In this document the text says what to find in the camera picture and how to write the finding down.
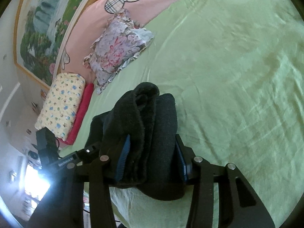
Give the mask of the gold framed landscape painting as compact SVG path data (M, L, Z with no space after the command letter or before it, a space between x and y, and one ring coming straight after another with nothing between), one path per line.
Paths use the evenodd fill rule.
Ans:
M63 47L84 10L97 0L20 0L14 26L14 62L48 88Z

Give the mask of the light green bed sheet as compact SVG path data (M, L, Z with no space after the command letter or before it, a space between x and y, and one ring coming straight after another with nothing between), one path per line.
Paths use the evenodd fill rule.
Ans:
M89 109L92 118L141 82L176 100L183 143L212 164L235 163L282 225L303 194L303 20L290 0L179 0L146 26L151 45Z

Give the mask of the black pants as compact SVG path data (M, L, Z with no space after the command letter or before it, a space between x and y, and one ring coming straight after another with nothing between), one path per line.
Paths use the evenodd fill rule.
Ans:
M108 112L94 116L85 146L96 145L110 158L110 186L136 187L160 201L185 194L182 165L175 148L177 112L172 94L143 82L126 92Z

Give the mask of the yellow patterned folded quilt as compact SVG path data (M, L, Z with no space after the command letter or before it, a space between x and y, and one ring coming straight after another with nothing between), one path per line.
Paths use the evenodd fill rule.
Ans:
M57 75L47 93L35 128L47 128L55 137L66 141L73 128L85 87L86 80L79 74Z

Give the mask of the red folded blanket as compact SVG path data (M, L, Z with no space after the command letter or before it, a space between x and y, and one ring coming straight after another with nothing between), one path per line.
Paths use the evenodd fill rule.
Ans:
M89 104L91 101L91 97L93 94L93 90L94 90L93 83L89 83L85 86L85 89L84 89L84 92L83 92L83 95L81 98L81 102L79 104L79 108L76 113L76 118L73 123L73 127L72 127L71 131L69 132L67 139L65 141L63 141L62 139L58 139L61 148L74 144L77 134L80 130L82 121L88 110L88 107L89 107Z

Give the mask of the floral ruffled pillow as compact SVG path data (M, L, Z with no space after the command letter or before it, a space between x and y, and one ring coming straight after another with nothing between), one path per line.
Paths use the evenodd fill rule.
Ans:
M83 66L96 76L96 93L101 94L123 68L149 47L153 38L151 31L130 18L126 8L115 13L83 59Z

